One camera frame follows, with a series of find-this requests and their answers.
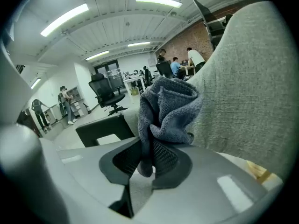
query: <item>gray cloth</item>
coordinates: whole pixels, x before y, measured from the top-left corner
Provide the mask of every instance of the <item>gray cloth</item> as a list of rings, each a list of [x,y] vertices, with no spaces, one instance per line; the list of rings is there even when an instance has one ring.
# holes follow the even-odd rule
[[[299,56],[270,2],[236,12],[215,52],[188,82],[202,95],[187,127],[193,145],[252,161],[288,176],[298,152]],[[125,120],[138,135],[138,110]]]
[[[193,136],[185,130],[199,113],[201,98],[195,87],[180,79],[160,76],[140,97],[139,137],[142,160],[138,172],[150,177],[153,168],[151,147],[154,139],[190,144]]]

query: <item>fluorescent light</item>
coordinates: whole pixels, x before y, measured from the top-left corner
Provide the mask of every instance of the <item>fluorescent light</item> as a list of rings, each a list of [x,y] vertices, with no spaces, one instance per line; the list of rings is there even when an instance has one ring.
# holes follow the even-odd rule
[[[133,43],[133,44],[129,44],[128,47],[139,46],[139,45],[147,45],[147,44],[150,44],[150,42]]]
[[[37,78],[36,81],[31,86],[31,88],[33,89],[40,80],[41,80],[40,78]]]
[[[44,31],[41,32],[41,35],[47,36],[52,31],[54,31],[56,28],[64,24],[67,20],[73,18],[74,16],[77,16],[80,13],[83,13],[88,10],[87,4],[83,4],[79,7],[74,8],[71,11],[68,11],[67,13],[63,14],[61,17],[57,18],[55,21],[53,21],[49,26],[46,27]]]
[[[104,55],[104,54],[107,54],[107,53],[109,53],[108,50],[107,50],[107,51],[104,51],[104,52],[101,52],[101,53],[99,53],[99,54],[96,54],[96,55],[94,55],[94,56],[91,56],[91,57],[89,57],[89,58],[86,58],[86,60],[89,61],[89,60],[91,60],[91,59],[94,59],[94,58],[96,58],[96,57],[98,57],[98,56],[101,56],[101,55]]]
[[[154,2],[154,3],[160,3],[160,4],[176,7],[176,8],[180,8],[183,5],[182,3],[173,0],[136,0],[136,2]]]

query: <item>man in blue shirt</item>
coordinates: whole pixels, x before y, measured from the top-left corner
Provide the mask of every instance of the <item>man in blue shirt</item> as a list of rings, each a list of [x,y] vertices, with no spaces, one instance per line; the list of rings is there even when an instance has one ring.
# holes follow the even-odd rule
[[[178,70],[182,67],[180,63],[178,63],[178,58],[173,58],[173,63],[170,64],[173,75],[178,76]]]

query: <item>red brick wall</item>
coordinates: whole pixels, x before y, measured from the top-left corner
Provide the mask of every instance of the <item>red brick wall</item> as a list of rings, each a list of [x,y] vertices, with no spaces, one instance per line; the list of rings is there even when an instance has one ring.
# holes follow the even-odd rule
[[[233,4],[214,12],[213,14],[217,19],[219,19],[227,14],[234,14],[242,7],[254,2],[257,2],[257,0],[248,0]],[[209,41],[206,27],[202,20],[194,23],[189,28],[172,38],[162,48],[166,50],[165,58],[167,60],[172,61],[172,58],[176,56],[178,61],[181,62],[182,60],[188,59],[188,53],[186,50],[188,47],[192,47],[192,49],[197,50],[205,61],[207,61],[211,56],[213,52],[212,45]]]

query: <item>person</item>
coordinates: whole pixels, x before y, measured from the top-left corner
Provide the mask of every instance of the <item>person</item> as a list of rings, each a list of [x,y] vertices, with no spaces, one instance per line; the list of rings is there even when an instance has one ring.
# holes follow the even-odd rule
[[[173,62],[170,64],[170,68],[172,70],[172,73],[175,77],[179,77],[179,72],[178,70],[183,67],[180,63],[178,63],[178,58],[174,57]]]
[[[47,128],[49,128],[49,124],[48,124],[48,122],[47,122],[47,120],[45,118],[45,115],[43,114],[42,105],[45,106],[45,107],[47,107],[47,108],[49,108],[48,106],[46,106],[45,104],[43,104],[40,100],[35,99],[35,100],[32,101],[31,109],[36,114],[37,121],[40,124],[40,126],[42,127],[42,130],[43,131],[47,131]]]
[[[129,79],[140,76],[138,70],[134,70],[132,74],[128,75]]]
[[[77,121],[74,112],[71,110],[71,104],[70,104],[70,101],[73,99],[73,96],[72,95],[69,96],[66,93],[66,90],[67,89],[64,85],[60,87],[60,91],[64,97],[64,105],[67,111],[68,124],[73,125]]]
[[[191,66],[193,64],[196,66],[198,70],[200,70],[201,67],[203,67],[203,65],[206,63],[205,59],[202,58],[201,54],[198,51],[192,50],[191,47],[188,47],[187,51],[188,51],[188,66]]]
[[[158,58],[157,58],[157,62],[158,62],[158,63],[161,63],[161,62],[166,61],[166,59],[165,59],[165,57],[164,57],[165,54],[166,54],[166,50],[161,49],[161,50],[160,50],[160,54],[158,55]]]

